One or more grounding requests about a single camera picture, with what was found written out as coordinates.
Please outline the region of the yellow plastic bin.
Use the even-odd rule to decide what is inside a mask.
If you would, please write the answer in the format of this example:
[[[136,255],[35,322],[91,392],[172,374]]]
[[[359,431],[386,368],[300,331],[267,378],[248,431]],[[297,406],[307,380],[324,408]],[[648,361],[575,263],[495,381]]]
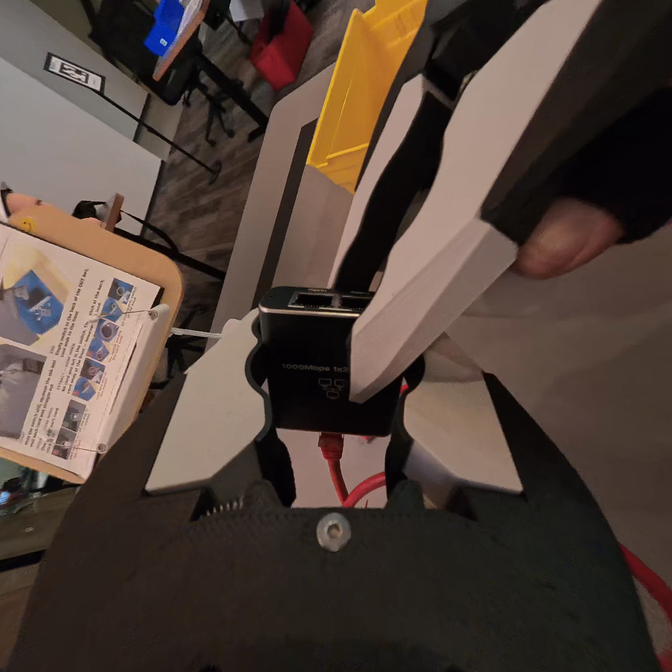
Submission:
[[[426,1],[376,1],[367,12],[351,14],[307,157],[307,165],[350,194],[426,6]]]

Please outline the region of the black office chair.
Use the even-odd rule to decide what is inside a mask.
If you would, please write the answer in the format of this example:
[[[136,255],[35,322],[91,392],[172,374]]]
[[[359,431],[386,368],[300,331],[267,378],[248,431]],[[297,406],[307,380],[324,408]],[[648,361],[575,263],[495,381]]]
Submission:
[[[198,66],[196,56],[198,52],[188,53],[189,59],[189,74],[187,75],[184,92],[182,95],[182,102],[186,107],[191,106],[191,97],[194,91],[198,91],[208,103],[208,114],[206,120],[205,140],[211,146],[216,146],[216,140],[212,137],[213,126],[218,122],[224,135],[229,139],[235,137],[236,132],[226,125],[227,111],[223,103],[229,97],[221,90],[216,93],[211,93],[206,84],[201,80],[200,68]]]

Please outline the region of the black ethernet splitter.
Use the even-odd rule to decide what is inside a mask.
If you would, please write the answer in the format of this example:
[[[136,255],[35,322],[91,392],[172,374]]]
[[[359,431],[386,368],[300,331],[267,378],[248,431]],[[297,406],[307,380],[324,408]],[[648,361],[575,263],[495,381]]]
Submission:
[[[384,437],[391,433],[402,378],[369,400],[349,399],[349,339],[373,292],[278,286],[261,299],[259,328],[276,426]]]

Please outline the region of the blue plastic bin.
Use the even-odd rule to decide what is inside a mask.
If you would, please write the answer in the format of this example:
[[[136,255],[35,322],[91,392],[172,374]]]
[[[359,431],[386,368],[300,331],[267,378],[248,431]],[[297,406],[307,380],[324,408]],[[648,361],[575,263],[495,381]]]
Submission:
[[[153,13],[153,24],[144,39],[149,52],[164,57],[177,38],[184,15],[180,1],[160,1]]]

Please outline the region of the black white marker tag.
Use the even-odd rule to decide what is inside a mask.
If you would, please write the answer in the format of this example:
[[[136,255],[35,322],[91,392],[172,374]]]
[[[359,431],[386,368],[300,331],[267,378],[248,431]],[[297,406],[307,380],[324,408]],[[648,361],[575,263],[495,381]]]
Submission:
[[[99,96],[105,95],[105,76],[88,70],[72,61],[68,61],[54,53],[47,52],[44,70],[61,79],[86,88]]]

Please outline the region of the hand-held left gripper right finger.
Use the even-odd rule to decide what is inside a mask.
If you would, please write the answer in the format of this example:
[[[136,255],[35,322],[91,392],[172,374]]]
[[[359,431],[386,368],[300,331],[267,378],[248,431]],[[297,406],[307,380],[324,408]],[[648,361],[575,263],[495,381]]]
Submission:
[[[385,454],[388,495],[404,480],[439,509],[464,486],[521,494],[482,369],[463,351],[427,351],[407,374]]]

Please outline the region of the white partition board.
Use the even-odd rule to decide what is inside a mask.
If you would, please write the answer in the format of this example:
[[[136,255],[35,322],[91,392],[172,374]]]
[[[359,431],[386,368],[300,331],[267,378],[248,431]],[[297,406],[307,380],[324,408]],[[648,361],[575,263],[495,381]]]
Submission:
[[[146,219],[161,160],[1,59],[1,181],[72,213],[118,192]]]

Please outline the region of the wooden desk with black legs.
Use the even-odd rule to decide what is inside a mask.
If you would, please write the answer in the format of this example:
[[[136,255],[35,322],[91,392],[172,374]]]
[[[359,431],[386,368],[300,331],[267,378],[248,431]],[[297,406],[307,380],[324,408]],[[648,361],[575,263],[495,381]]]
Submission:
[[[242,84],[238,84],[235,80],[225,75],[205,55],[202,53],[197,55],[194,49],[188,46],[201,24],[204,23],[211,3],[211,1],[180,2],[185,7],[180,27],[177,30],[175,39],[170,43],[164,55],[157,58],[153,80],[160,81],[166,75],[175,59],[183,52],[194,55],[194,63],[196,63],[197,68],[257,124],[257,127],[248,134],[247,141],[250,143],[264,135],[269,121],[267,115],[253,102]]]

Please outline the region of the black floor stand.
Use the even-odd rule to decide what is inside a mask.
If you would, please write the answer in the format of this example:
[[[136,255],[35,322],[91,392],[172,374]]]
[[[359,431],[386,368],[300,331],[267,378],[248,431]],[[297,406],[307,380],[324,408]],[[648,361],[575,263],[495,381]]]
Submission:
[[[178,151],[183,156],[186,156],[190,161],[197,164],[199,167],[203,168],[207,173],[210,174],[210,178],[209,178],[209,181],[208,181],[208,183],[210,185],[212,185],[217,180],[217,178],[219,177],[219,175],[221,173],[221,169],[222,169],[222,166],[223,166],[221,161],[216,161],[214,164],[206,164],[205,162],[201,161],[196,156],[194,156],[193,154],[188,152],[186,149],[179,146],[176,142],[167,138],[165,135],[160,133],[158,130],[156,130],[153,126],[151,126],[150,124],[145,122],[143,119],[139,118],[138,116],[135,116],[134,114],[129,112],[127,109],[125,109],[124,107],[122,107],[121,105],[119,105],[118,103],[113,101],[111,98],[106,96],[104,93],[99,92],[97,95],[99,97],[101,97],[108,104],[111,104],[115,109],[119,110],[120,112],[122,112],[123,114],[128,116],[130,119],[132,119],[134,122],[136,122],[136,124],[138,126],[144,128],[145,130],[150,132],[152,135],[154,135],[156,138],[160,139],[165,144],[169,145],[172,149]]]

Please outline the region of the person's right hand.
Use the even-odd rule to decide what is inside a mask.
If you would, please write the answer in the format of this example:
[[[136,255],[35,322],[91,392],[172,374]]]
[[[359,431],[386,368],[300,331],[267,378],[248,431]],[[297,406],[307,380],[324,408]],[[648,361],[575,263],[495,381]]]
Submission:
[[[605,210],[574,198],[557,199],[520,247],[511,271],[532,280],[557,278],[588,264],[624,235]]]

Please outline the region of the wooden document stand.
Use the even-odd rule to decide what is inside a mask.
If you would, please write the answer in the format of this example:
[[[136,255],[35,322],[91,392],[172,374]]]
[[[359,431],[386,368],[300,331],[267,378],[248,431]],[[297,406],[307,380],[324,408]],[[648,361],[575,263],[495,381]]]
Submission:
[[[110,426],[105,433],[109,445],[100,445],[96,461],[130,427],[140,413],[153,376],[183,298],[183,277],[178,264],[193,265],[175,250],[121,231],[108,231],[102,223],[80,220],[35,199],[18,196],[9,189],[1,192],[1,226],[9,226],[40,240],[134,275],[160,288],[155,305],[142,322],[122,385],[113,402]],[[1,459],[72,483],[84,483],[68,471],[1,447]]]

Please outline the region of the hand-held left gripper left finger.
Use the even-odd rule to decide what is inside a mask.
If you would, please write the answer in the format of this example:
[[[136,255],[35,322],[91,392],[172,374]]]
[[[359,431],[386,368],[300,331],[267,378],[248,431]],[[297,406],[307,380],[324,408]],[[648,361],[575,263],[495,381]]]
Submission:
[[[260,332],[257,309],[228,321],[218,343],[188,369],[148,476],[147,493],[206,489],[224,505],[264,479],[283,506],[294,503],[291,459],[263,390]]]

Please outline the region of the printed instruction sheet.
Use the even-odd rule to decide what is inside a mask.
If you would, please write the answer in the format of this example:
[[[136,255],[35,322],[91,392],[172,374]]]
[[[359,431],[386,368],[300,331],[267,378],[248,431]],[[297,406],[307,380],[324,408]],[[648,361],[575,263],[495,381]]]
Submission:
[[[1,227],[1,447],[86,479],[160,288]]]

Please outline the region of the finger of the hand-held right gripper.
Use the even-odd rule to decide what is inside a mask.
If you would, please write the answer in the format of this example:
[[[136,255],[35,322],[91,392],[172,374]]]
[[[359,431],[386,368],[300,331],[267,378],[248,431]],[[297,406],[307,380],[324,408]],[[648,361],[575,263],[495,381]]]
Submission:
[[[448,98],[424,75],[403,84],[359,179],[330,288],[369,290],[417,195],[434,182],[451,116]]]
[[[437,175],[352,330],[349,399],[364,403],[420,357],[513,263],[483,203],[600,1],[549,1],[468,84]]]

